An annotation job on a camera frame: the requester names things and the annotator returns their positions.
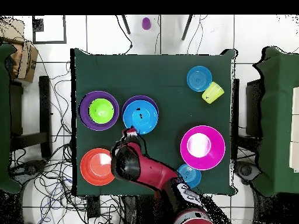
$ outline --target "floor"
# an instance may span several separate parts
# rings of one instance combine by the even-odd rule
[[[237,49],[235,76],[240,79],[239,92],[239,133],[245,134],[243,127],[246,127],[246,83],[260,76],[253,63],[260,60],[262,48],[265,46],[278,46],[285,52],[294,52],[299,47],[299,22],[296,15],[195,15],[191,21],[189,31],[185,41],[182,41],[182,34],[188,15],[162,15],[161,20],[161,40],[159,34],[159,15],[127,15],[128,25],[131,34],[128,36],[133,44],[128,54],[220,54],[224,49]],[[151,28],[143,30],[141,22],[144,17],[151,20]],[[25,38],[33,39],[32,17],[14,16],[14,18],[24,21]],[[36,16],[36,19],[44,19],[44,33],[37,33],[37,41],[63,40],[62,16]],[[125,30],[123,21],[119,16],[122,28]],[[38,58],[34,82],[25,88],[23,95],[23,130],[24,134],[39,131],[39,94],[38,78],[45,75],[45,69],[50,78],[58,75],[65,75],[69,68],[69,49],[80,48],[91,54],[121,54],[128,50],[130,42],[127,40],[115,16],[66,16],[66,44],[39,44],[36,45],[41,59]],[[64,96],[70,104],[71,82],[70,73],[65,76],[53,79],[53,85],[57,83],[56,89],[59,94]],[[57,99],[53,91],[51,92],[53,104],[57,106]],[[58,98],[62,111],[67,109],[67,103]],[[52,133],[53,150],[69,142],[70,136],[63,129],[60,130],[60,115],[52,107]],[[64,122],[71,129],[71,110],[68,108],[64,117]],[[39,146],[27,148],[26,156],[21,160],[40,158]],[[62,151],[57,152],[52,162],[62,159]],[[66,173],[71,176],[71,169],[67,168]],[[224,213],[232,220],[233,224],[251,224],[253,219],[253,195],[249,186],[245,186],[240,179],[232,175],[232,183],[238,189],[238,193],[229,197],[225,195],[213,195],[215,203],[222,208]],[[44,191],[40,183],[36,180],[36,187]],[[40,218],[41,201],[44,195],[39,192],[31,181],[25,189],[23,197],[23,213],[26,222],[36,224]],[[63,208],[55,208],[48,217],[51,221],[43,224],[84,224],[77,212],[69,211],[67,214]],[[58,223],[62,215],[64,222]]]

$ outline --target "small blue bowl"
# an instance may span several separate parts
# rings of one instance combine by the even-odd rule
[[[211,72],[204,66],[193,67],[187,74],[188,86],[197,92],[205,91],[212,82]]]
[[[190,188],[197,186],[201,180],[200,170],[194,169],[188,164],[181,165],[178,172]]]

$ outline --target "blue bowl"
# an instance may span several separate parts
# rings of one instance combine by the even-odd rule
[[[197,92],[205,91],[212,82],[211,72],[204,66],[193,67],[187,74],[188,86]]]
[[[133,126],[140,134],[146,134],[155,128],[158,113],[150,102],[135,100],[126,107],[123,121],[126,128]]]
[[[181,165],[178,172],[190,188],[197,186],[201,180],[200,170],[194,169],[188,164]]]

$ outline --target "lime green bowl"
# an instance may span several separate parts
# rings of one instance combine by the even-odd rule
[[[97,124],[108,123],[113,114],[113,105],[106,99],[96,99],[89,105],[89,116]]]

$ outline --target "red bowl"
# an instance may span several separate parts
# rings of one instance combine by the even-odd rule
[[[114,179],[110,152],[101,148],[88,151],[81,160],[80,171],[83,178],[94,186],[109,184]]]

